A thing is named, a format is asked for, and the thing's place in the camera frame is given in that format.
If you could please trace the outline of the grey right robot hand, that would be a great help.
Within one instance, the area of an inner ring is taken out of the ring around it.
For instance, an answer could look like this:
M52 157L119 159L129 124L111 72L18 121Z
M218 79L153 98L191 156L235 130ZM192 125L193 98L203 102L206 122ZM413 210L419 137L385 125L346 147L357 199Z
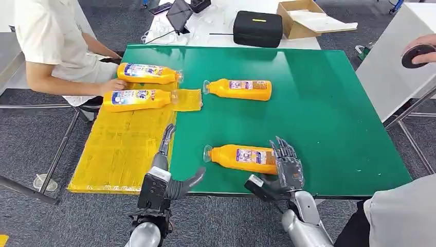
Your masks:
M277 175L261 175L261 180L277 194L301 190L304 185L301 160L292 145L276 136L277 143L269 143L275 155Z

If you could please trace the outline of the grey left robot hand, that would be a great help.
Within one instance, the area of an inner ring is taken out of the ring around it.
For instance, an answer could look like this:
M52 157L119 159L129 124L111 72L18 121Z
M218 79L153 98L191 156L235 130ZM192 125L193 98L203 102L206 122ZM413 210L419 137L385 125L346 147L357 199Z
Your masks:
M178 181L172 178L172 175L169 172L168 153L170 141L172 140L175 130L176 126L173 123L168 124L165 128L159 149L153 157L150 169L150 171L157 171L157 177L163 180L165 191L162 195L164 199L169 200L181 199L194 186L203 180L206 172L205 167L199 167L193 177L184 181Z

